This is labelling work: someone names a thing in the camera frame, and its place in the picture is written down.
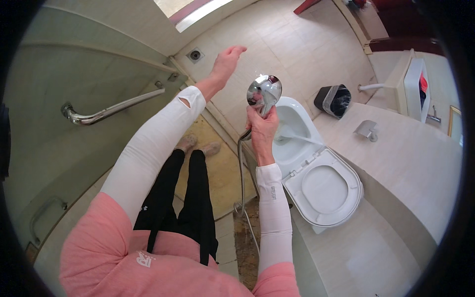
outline pink shirt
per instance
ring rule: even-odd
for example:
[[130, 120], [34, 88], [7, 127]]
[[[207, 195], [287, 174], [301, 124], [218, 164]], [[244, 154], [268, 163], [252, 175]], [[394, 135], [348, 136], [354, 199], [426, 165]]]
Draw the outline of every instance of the pink shirt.
[[299, 296], [290, 262], [266, 268], [251, 293], [211, 256], [209, 266], [200, 264], [200, 245], [184, 235], [160, 231], [147, 253], [149, 233], [133, 231], [122, 207], [99, 193], [61, 252], [68, 296]]

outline shoe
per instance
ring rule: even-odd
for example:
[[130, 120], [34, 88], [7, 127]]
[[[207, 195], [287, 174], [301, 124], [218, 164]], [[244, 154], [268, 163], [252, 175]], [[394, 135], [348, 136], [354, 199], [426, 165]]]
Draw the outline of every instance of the shoe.
[[195, 134], [187, 134], [183, 136], [180, 141], [178, 141], [178, 144], [177, 146], [175, 146], [175, 149], [180, 149], [186, 153], [190, 150], [190, 148], [196, 145], [197, 141], [198, 137], [196, 137]]
[[205, 154], [205, 157], [216, 155], [221, 149], [221, 144], [217, 141], [210, 142], [206, 146], [197, 148], [197, 150], [202, 151]]

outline shirt logo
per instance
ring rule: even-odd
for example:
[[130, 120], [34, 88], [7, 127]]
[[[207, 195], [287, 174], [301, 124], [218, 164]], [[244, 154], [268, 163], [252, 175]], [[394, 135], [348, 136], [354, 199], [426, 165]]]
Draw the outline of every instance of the shirt logo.
[[272, 194], [272, 200], [277, 199], [277, 197], [276, 197], [276, 187], [275, 186], [270, 187], [270, 193]]
[[139, 263], [142, 266], [150, 268], [150, 264], [152, 263], [152, 259], [156, 260], [153, 257], [147, 256], [143, 254], [141, 251], [139, 251], [139, 256], [137, 257], [137, 263]]

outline hand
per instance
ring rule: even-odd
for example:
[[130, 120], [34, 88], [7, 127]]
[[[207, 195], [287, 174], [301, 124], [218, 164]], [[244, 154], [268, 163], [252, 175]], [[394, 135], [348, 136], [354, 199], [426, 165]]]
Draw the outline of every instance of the hand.
[[247, 48], [244, 46], [231, 46], [219, 53], [209, 76], [219, 82], [221, 89], [224, 88], [234, 70], [236, 70], [239, 57], [245, 51], [247, 51]]
[[274, 156], [272, 155], [272, 142], [279, 126], [279, 117], [277, 109], [273, 106], [266, 118], [263, 119], [257, 113], [255, 106], [248, 106], [246, 129], [252, 129], [251, 139], [252, 148], [256, 154], [257, 164], [266, 166], [274, 164]]

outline toilet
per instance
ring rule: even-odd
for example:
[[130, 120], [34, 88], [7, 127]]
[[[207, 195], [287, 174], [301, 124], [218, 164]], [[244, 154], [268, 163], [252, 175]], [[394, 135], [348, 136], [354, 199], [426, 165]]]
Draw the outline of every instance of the toilet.
[[[360, 178], [325, 145], [300, 103], [281, 97], [276, 107], [280, 122], [272, 149], [285, 190], [315, 233], [345, 223], [363, 196]], [[317, 143], [281, 137], [279, 130], [284, 125]]]

